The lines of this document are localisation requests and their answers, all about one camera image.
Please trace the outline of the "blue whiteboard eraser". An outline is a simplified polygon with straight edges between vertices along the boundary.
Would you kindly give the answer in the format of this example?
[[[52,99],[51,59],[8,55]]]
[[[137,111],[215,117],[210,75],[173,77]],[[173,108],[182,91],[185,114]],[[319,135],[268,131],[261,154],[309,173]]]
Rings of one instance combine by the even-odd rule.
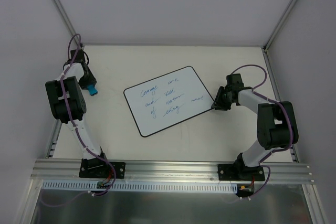
[[[87,86],[87,90],[91,96],[98,94],[98,90],[95,88],[95,85],[91,84]]]

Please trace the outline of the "white whiteboard black frame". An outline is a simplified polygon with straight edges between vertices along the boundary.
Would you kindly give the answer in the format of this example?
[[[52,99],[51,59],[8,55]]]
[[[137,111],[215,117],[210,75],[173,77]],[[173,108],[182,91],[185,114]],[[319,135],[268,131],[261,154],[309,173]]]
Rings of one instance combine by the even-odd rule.
[[[214,99],[191,66],[123,92],[142,137],[148,137],[210,111]]]

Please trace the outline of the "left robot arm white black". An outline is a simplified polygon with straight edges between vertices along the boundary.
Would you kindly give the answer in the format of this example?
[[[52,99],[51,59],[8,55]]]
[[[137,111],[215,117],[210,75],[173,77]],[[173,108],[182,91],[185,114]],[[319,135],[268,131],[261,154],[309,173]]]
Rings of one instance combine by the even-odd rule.
[[[97,80],[89,68],[89,57],[82,49],[71,50],[63,72],[45,83],[52,115],[70,129],[82,151],[79,176],[81,178],[114,178],[111,166],[86,122],[86,102],[82,90],[90,95],[98,93]]]

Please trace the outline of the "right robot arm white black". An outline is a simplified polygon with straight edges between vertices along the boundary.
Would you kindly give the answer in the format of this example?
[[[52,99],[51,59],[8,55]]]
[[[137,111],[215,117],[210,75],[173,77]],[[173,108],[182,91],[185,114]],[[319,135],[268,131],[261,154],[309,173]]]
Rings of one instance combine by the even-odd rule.
[[[257,115],[257,139],[240,153],[233,164],[217,166],[220,181],[264,181],[262,163],[276,152],[291,148],[298,141],[298,128],[291,102],[275,101],[243,84],[241,75],[227,75],[219,87],[212,109],[228,111],[232,104],[244,106]]]

